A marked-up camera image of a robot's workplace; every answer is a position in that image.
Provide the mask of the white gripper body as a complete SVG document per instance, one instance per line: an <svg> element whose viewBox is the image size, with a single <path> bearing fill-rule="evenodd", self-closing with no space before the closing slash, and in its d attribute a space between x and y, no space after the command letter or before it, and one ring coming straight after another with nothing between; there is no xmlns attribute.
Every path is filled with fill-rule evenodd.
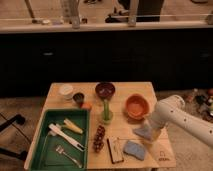
<svg viewBox="0 0 213 171"><path fill-rule="evenodd" d="M150 136L152 141L156 141L161 134L161 130L165 127L166 121L156 112L152 112L148 116L150 128Z"/></svg>

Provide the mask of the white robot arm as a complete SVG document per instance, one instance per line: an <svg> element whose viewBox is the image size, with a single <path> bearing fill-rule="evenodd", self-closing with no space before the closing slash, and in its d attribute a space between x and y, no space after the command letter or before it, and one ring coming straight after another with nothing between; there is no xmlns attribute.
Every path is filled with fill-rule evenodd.
<svg viewBox="0 0 213 171"><path fill-rule="evenodd" d="M148 116L151 128L162 129L171 122L213 148L213 124L188 114L183 110L185 101L179 95L172 95L158 101Z"/></svg>

